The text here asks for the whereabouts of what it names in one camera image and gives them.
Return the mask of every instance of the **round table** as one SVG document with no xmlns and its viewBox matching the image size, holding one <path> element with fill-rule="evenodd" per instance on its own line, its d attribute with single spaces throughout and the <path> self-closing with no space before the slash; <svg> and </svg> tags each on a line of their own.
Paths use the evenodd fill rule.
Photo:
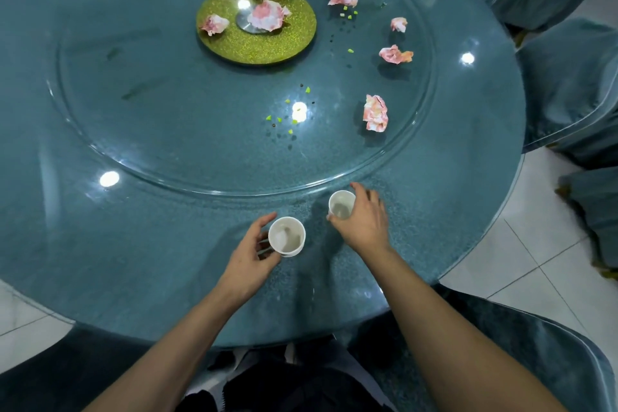
<svg viewBox="0 0 618 412">
<path fill-rule="evenodd" d="M 434 282 L 513 181 L 524 92 L 481 0 L 359 0 L 352 20 L 306 0 L 313 42 L 272 66 L 205 49 L 204 0 L 2 1 L 0 278 L 79 322 L 159 338 L 212 289 L 250 222 L 276 210 L 304 222 L 305 248 L 215 346 L 342 329 L 388 306 L 326 221 L 334 190 L 379 190 L 393 246 Z M 390 30 L 398 16 L 405 34 Z M 412 63 L 378 57 L 394 43 Z M 389 108 L 382 134 L 365 130 L 367 94 Z M 306 120 L 292 126 L 299 103 Z"/>
</svg>

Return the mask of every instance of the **person's right hand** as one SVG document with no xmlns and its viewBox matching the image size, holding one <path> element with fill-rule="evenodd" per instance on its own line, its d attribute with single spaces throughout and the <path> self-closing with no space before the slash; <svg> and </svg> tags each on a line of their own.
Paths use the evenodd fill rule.
<svg viewBox="0 0 618 412">
<path fill-rule="evenodd" d="M 372 252 L 390 249 L 388 215 L 377 191 L 365 190 L 360 183 L 351 183 L 356 201 L 350 218 L 342 220 L 328 215 L 344 241 L 364 258 Z"/>
</svg>

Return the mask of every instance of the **upside-down white cup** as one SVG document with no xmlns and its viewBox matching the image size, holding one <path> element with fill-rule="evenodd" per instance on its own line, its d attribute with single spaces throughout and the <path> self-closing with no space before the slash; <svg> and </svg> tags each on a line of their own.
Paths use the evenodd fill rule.
<svg viewBox="0 0 618 412">
<path fill-rule="evenodd" d="M 350 191 L 337 191 L 328 199 L 328 213 L 342 220 L 349 219 L 356 202 L 356 195 Z"/>
<path fill-rule="evenodd" d="M 268 242 L 284 258 L 296 256 L 305 246 L 305 227 L 294 217 L 281 217 L 268 230 Z"/>
</svg>

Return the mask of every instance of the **person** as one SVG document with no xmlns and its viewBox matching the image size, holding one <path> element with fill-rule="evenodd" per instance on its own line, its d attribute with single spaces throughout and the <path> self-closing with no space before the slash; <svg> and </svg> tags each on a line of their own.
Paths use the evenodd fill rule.
<svg viewBox="0 0 618 412">
<path fill-rule="evenodd" d="M 438 410 L 566 412 L 532 373 L 446 303 L 392 248 L 378 192 L 359 183 L 351 186 L 356 202 L 350 218 L 328 219 L 382 289 Z M 209 393 L 185 393 L 217 334 L 280 262 L 276 252 L 265 259 L 258 256 L 268 246 L 263 227 L 275 217 L 270 213 L 253 222 L 212 291 L 85 411 L 217 410 Z M 230 380 L 224 401 L 226 410 L 393 408 L 376 400 L 379 393 L 369 393 L 370 388 L 336 368 L 269 360 Z"/>
</svg>

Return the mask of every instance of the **person's left arm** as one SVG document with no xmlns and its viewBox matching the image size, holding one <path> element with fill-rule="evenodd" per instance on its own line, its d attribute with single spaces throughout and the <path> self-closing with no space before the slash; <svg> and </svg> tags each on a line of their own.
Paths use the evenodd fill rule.
<svg viewBox="0 0 618 412">
<path fill-rule="evenodd" d="M 261 243 L 267 238 L 262 228 L 276 215 L 270 213 L 253 222 L 212 291 L 85 412 L 168 412 L 176 408 L 220 330 L 281 261 L 277 252 L 263 260 L 258 257 L 258 251 L 268 247 Z"/>
</svg>

